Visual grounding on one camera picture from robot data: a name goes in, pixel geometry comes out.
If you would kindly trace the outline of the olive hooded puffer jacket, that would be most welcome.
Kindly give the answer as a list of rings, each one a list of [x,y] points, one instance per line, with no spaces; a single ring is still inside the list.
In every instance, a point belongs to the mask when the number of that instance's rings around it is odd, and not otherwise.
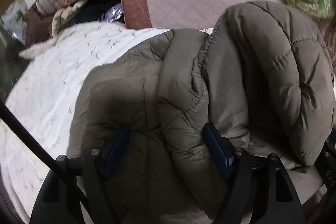
[[[335,122],[334,72],[318,26],[275,2],[232,6],[212,34],[149,38],[92,69],[78,95],[68,155],[130,132],[106,182],[122,223],[210,223],[227,190],[202,130],[252,155],[276,153],[301,201],[321,186],[314,163]]]

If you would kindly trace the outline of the white leaf-print quilt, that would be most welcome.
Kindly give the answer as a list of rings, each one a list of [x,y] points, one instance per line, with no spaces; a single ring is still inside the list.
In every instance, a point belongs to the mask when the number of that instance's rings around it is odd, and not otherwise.
[[[210,223],[209,96],[197,56],[211,32],[72,27],[23,52],[30,64],[6,106],[53,157],[125,135],[98,170],[123,223]]]

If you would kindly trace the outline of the dark brown garment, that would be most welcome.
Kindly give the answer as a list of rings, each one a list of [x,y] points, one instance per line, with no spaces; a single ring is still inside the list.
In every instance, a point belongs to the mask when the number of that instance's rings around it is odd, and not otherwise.
[[[41,14],[36,5],[27,10],[23,17],[27,24],[25,32],[25,46],[27,48],[51,38],[52,19],[52,15]]]

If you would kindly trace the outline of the cream floral cloth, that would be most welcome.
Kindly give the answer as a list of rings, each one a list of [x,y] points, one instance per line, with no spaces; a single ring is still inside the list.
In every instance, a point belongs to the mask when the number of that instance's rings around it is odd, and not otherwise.
[[[72,6],[58,9],[58,11],[55,12],[51,23],[51,35],[53,38],[64,30],[67,24],[70,24],[70,22],[83,8],[85,3],[86,1],[80,0]]]

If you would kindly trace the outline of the striped brown bolster quilt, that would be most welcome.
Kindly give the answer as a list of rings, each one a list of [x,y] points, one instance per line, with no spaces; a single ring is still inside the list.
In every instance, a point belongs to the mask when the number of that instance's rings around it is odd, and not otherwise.
[[[335,16],[328,25],[324,36],[325,44],[330,55],[333,71],[336,71],[336,18]]]

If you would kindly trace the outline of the floral plastic bag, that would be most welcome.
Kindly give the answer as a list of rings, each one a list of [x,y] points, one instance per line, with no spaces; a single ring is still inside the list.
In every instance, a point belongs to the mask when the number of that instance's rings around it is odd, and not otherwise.
[[[26,13],[24,0],[15,0],[1,15],[1,26],[13,38],[25,45],[27,23],[24,21]]]

